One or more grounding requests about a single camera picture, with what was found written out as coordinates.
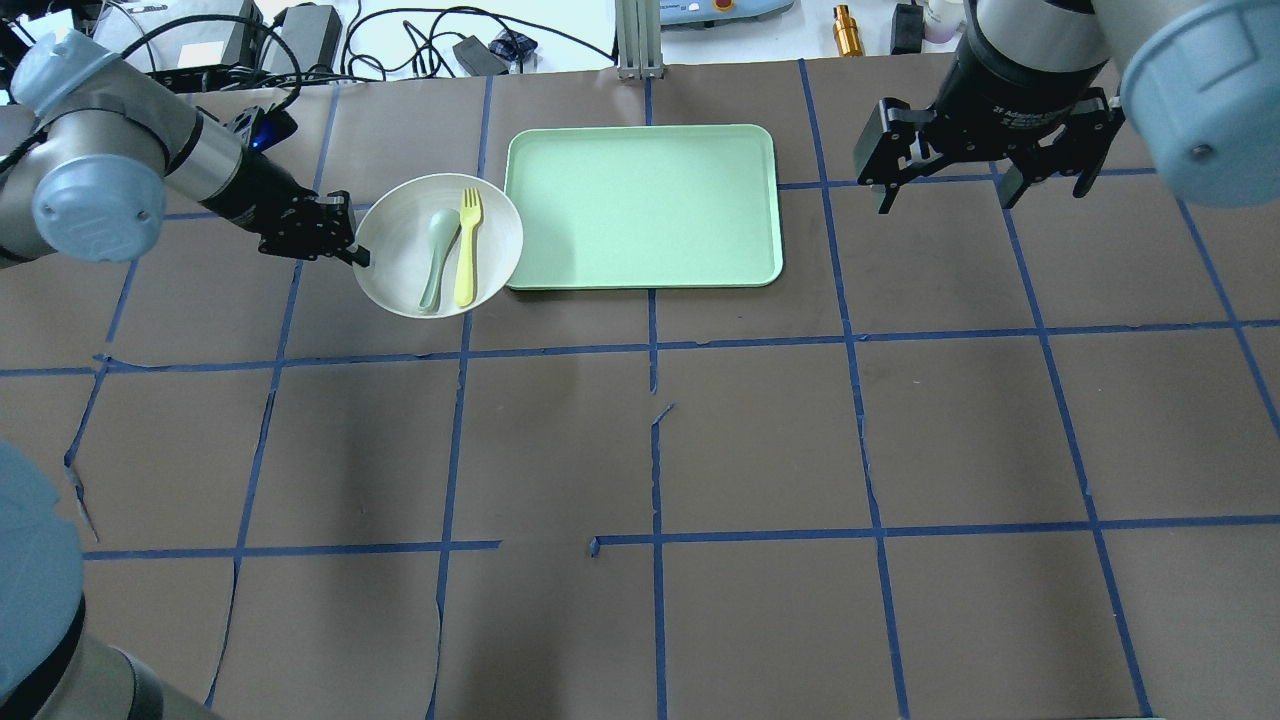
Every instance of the plastic tray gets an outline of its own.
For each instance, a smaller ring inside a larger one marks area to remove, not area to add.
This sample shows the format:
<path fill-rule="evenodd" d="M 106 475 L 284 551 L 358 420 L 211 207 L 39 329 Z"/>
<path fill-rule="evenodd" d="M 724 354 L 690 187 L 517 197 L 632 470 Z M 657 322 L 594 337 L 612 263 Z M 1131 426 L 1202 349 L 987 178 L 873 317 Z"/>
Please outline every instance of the plastic tray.
<path fill-rule="evenodd" d="M 526 131 L 506 192 L 525 225 L 515 290 L 758 287 L 782 272 L 759 126 Z"/>

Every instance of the wire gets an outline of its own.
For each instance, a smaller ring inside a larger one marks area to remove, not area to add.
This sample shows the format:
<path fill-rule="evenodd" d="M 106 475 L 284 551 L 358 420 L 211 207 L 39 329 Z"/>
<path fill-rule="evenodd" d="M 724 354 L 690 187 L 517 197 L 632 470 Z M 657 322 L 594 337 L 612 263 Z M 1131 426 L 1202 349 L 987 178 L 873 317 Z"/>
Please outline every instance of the wire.
<path fill-rule="evenodd" d="M 356 64 L 357 60 L 381 73 L 381 82 L 387 82 L 387 67 L 383 65 L 381 60 L 374 58 L 372 55 L 352 55 L 346 72 L 353 73 L 355 70 L 351 65 Z"/>
<path fill-rule="evenodd" d="M 438 74 L 440 74 L 440 68 L 444 68 L 444 72 L 449 73 L 449 77 L 458 77 L 457 73 L 453 72 L 453 68 L 449 67 L 449 63 L 445 61 L 444 54 L 440 53 L 440 49 L 435 46 L 435 38 L 440 37 L 440 36 L 443 36 L 445 33 L 435 33 L 435 35 L 431 35 L 430 37 L 428 37 L 426 33 L 422 32 L 413 23 L 411 23 L 408 20 L 404 20 L 402 24 L 404 27 L 404 32 L 408 33 L 410 40 L 413 42 L 413 46 L 417 49 L 417 51 L 413 53 L 413 55 L 410 58 L 410 60 L 413 63 L 413 74 L 416 77 L 429 77 L 429 78 L 430 77 L 436 77 Z M 454 32 L 453 35 L 457 35 L 458 37 L 466 38 L 466 36 L 462 35 L 461 32 Z M 417 42 L 419 37 L 422 38 L 422 44 L 421 45 L 419 45 L 419 42 Z M 428 53 L 428 60 L 425 60 L 425 61 L 422 60 L 422 53 Z"/>
<path fill-rule="evenodd" d="M 544 26 L 544 24 L 539 24 L 539 23 L 524 20 L 524 19 L 515 18 L 515 17 L 511 17 L 511 15 L 504 15 L 504 14 L 500 14 L 500 13 L 490 13 L 490 12 L 480 9 L 480 8 L 472 8 L 472 6 L 466 6 L 466 5 L 456 6 L 456 8 L 389 8 L 387 10 L 378 10 L 378 12 L 370 13 L 370 14 L 367 14 L 365 17 L 361 17 L 361 8 L 360 8 L 360 3 L 357 0 L 356 17 L 352 18 L 351 24 L 347 27 L 347 35 L 346 35 L 346 38 L 343 40 L 343 44 L 342 44 L 342 54 L 339 55 L 339 65 L 343 68 L 344 72 L 347 72 L 347 73 L 352 72 L 352 69 L 353 69 L 352 64 L 357 60 L 357 58 L 361 58 L 361 59 L 370 58 L 367 54 L 362 54 L 362 55 L 352 55 L 351 54 L 351 38 L 356 35 L 356 31 L 358 31 L 361 26 L 364 26 L 366 22 L 369 22 L 369 20 L 371 20 L 374 18 L 378 18 L 378 17 L 381 17 L 381 15 L 393 14 L 393 13 L 435 13 L 435 14 L 457 13 L 457 14 L 463 14 L 463 15 L 490 17 L 490 18 L 494 18 L 495 20 L 499 20 L 499 22 L 506 20 L 506 22 L 515 23 L 515 24 L 518 24 L 518 26 L 531 27 L 531 28 L 536 28 L 536 29 L 541 29 L 541 31 L 549 32 L 552 35 L 557 35 L 559 37 L 563 37 L 566 40 L 576 42 L 576 44 L 579 44 L 579 45 L 581 45 L 581 46 L 584 46 L 584 47 L 586 47 L 586 49 L 589 49 L 589 50 L 591 50 L 594 53 L 598 53 L 599 55 L 607 58 L 611 61 L 617 61 L 617 54 L 616 53 L 612 53 L 612 54 L 611 53 L 605 53 L 604 50 L 600 50 L 595 45 L 591 45 L 590 42 L 585 41 L 582 38 L 579 38 L 579 37 L 575 37 L 572 35 L 568 35 L 567 32 L 562 32 L 562 31 L 558 31 L 558 29 L 556 29 L 553 27 L 548 27 L 548 26 Z"/>
<path fill-rule="evenodd" d="M 147 33 L 146 28 L 142 27 L 142 23 L 138 22 L 138 18 L 134 18 L 133 13 L 128 12 L 124 8 L 124 5 L 120 5 L 120 3 L 118 0 L 102 0 L 102 6 L 104 8 L 113 8 L 115 10 L 119 10 L 125 18 L 128 18 L 128 20 L 131 23 L 133 23 L 133 27 L 138 28 L 138 36 L 143 36 L 143 35 Z M 101 23 L 102 22 L 102 12 L 99 10 L 97 15 L 99 15 L 97 17 L 97 22 Z M 156 54 L 151 51 L 151 42 L 150 41 L 147 41 L 147 60 L 151 61 L 151 72 L 156 72 L 156 70 L 160 69 L 156 65 Z"/>
<path fill-rule="evenodd" d="M 170 29 L 173 29 L 175 27 L 188 26 L 188 24 L 192 24 L 192 23 L 212 22 L 212 20 L 225 20 L 225 22 L 230 22 L 230 23 L 239 23 L 242 26 L 250 27 L 250 28 L 256 29 L 259 32 L 266 31 L 266 33 L 269 36 L 271 36 L 275 40 L 275 42 L 280 46 L 280 50 L 284 50 L 284 54 L 288 55 L 289 63 L 293 65 L 293 76 L 297 77 L 297 79 L 298 79 L 300 83 L 302 82 L 302 67 L 298 64 L 298 56 L 293 54 L 293 50 L 289 47 L 289 45 L 287 42 L 284 42 L 284 38 L 280 37 L 280 35 L 278 32 L 275 32 L 274 29 L 271 29 L 266 23 L 264 23 L 261 20 L 244 19 L 244 18 L 238 17 L 238 15 L 215 15 L 215 14 L 209 14 L 209 15 L 187 15 L 186 18 L 178 18 L 175 20 L 169 20 L 169 22 L 164 23 L 163 26 L 159 26 L 155 29 L 151 29 L 151 31 L 143 33 L 142 37 L 140 37 L 140 38 L 134 40 L 133 42 L 131 42 L 128 46 L 124 47 L 124 50 L 120 50 L 120 58 L 128 58 L 129 55 L 132 55 L 133 53 L 136 53 L 138 50 L 138 47 L 142 47 L 147 42 L 151 42 L 152 40 L 155 40 L 157 36 L 160 36 L 160 35 L 163 35 L 165 32 L 169 32 Z M 289 94 L 284 97 L 284 100 L 282 100 L 278 105 L 273 106 L 271 110 L 284 110 L 285 108 L 288 108 L 289 105 L 292 105 L 293 101 L 297 100 L 298 95 L 301 95 L 301 94 L 302 94 L 302 90 L 301 90 L 300 85 L 297 85 L 297 83 L 293 85 L 289 88 Z"/>
<path fill-rule="evenodd" d="M 18 160 L 22 160 L 27 152 L 31 152 L 32 147 L 44 142 L 46 137 L 49 137 L 47 131 L 41 129 L 35 132 L 28 136 L 27 140 L 19 142 L 18 146 L 14 147 L 8 155 L 0 158 L 0 176 L 8 173 L 14 165 L 18 164 Z"/>
<path fill-rule="evenodd" d="M 515 37 L 516 36 L 513 32 L 511 32 L 511 26 L 508 26 L 506 22 L 503 22 L 499 15 L 495 15 L 494 13 L 490 13 L 489 10 L 485 10 L 483 8 L 475 8 L 472 5 L 457 5 L 454 8 L 448 8 L 445 10 L 442 10 L 440 14 L 435 15 L 435 19 L 431 20 L 431 37 L 433 38 L 436 36 L 435 28 L 439 27 L 440 20 L 443 20 L 445 18 L 445 15 L 448 15 L 451 13 L 457 13 L 457 14 L 463 14 L 463 15 L 481 15 L 481 17 L 490 18 L 494 22 L 497 22 L 499 26 L 502 26 L 502 29 L 503 29 L 503 32 L 507 33 L 507 37 Z M 521 73 L 525 72 L 525 59 L 524 58 L 520 58 L 517 55 L 516 56 L 516 65 L 517 65 L 517 68 L 518 68 L 518 70 Z"/>
<path fill-rule="evenodd" d="M 284 87 L 289 83 L 302 86 L 328 85 L 337 81 L 369 82 L 367 78 L 348 76 L 342 73 L 307 72 L 303 73 L 302 82 L 298 82 L 293 73 L 268 76 L 250 87 Z"/>

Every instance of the fork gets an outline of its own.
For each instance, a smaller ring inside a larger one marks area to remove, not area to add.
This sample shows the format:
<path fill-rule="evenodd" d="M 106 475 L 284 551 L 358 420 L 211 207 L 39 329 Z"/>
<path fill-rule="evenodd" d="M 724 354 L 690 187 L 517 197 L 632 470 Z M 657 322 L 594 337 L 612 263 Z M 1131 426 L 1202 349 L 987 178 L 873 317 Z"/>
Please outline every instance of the fork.
<path fill-rule="evenodd" d="M 453 286 L 453 301 L 458 307 L 466 307 L 476 300 L 476 225 L 484 219 L 480 205 L 480 188 L 468 187 L 462 191 L 462 243 L 458 249 L 458 277 Z"/>

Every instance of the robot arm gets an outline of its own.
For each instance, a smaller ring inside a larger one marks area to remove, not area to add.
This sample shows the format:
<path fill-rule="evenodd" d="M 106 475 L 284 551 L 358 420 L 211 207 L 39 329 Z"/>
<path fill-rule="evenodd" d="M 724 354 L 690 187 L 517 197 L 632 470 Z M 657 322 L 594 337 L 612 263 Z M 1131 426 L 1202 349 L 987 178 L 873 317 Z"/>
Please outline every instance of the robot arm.
<path fill-rule="evenodd" d="M 298 184 L 81 33 L 51 35 L 27 50 L 10 91 L 47 137 L 0 174 L 0 224 L 9 231 L 0 237 L 0 268 L 52 251 L 141 256 L 159 237 L 164 183 L 260 234 L 261 252 L 369 265 L 346 192 L 320 197 Z"/>
<path fill-rule="evenodd" d="M 937 100 L 913 110 L 886 97 L 859 137 L 858 182 L 883 193 L 881 213 L 902 184 L 968 161 L 1012 163 L 1006 209 L 1055 173 L 1076 177 L 1083 197 L 1126 114 L 1180 197 L 1280 196 L 1280 0 L 965 5 L 969 29 Z M 1123 102 L 1091 87 L 1112 55 Z"/>

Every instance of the electronic device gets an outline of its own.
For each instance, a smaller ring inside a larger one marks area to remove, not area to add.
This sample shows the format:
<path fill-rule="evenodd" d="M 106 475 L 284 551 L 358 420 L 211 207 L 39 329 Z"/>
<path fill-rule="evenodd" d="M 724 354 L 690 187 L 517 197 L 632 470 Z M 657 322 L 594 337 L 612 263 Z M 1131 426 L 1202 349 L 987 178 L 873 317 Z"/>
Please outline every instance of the electronic device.
<path fill-rule="evenodd" d="M 280 37 L 298 58 L 302 72 L 319 68 L 334 72 L 334 56 L 342 37 L 342 18 L 333 5 L 294 5 L 284 10 Z M 262 69 L 269 74 L 292 73 L 293 65 L 279 44 L 268 41 Z"/>
<path fill-rule="evenodd" d="M 253 0 L 180 0 L 156 3 L 154 0 L 119 0 L 119 6 L 109 6 L 93 29 L 93 41 L 108 50 L 119 51 L 138 38 L 138 29 L 155 29 L 164 23 L 192 15 L 238 15 L 261 22 Z M 206 65 L 257 64 L 260 37 L 239 23 L 192 23 L 177 27 L 151 41 L 151 55 L 138 51 L 125 61 L 142 72 L 177 70 Z"/>
<path fill-rule="evenodd" d="M 954 163 L 1010 160 L 1000 201 L 1074 177 L 1083 197 L 1128 118 L 1175 195 L 1216 206 L 1280 196 L 1280 0 L 966 0 L 937 99 L 886 97 L 854 149 L 881 213 Z M 1115 58 L 1120 97 L 1091 87 Z"/>
<path fill-rule="evenodd" d="M 662 0 L 662 24 L 712 27 L 744 19 L 768 19 L 795 5 L 795 0 Z"/>

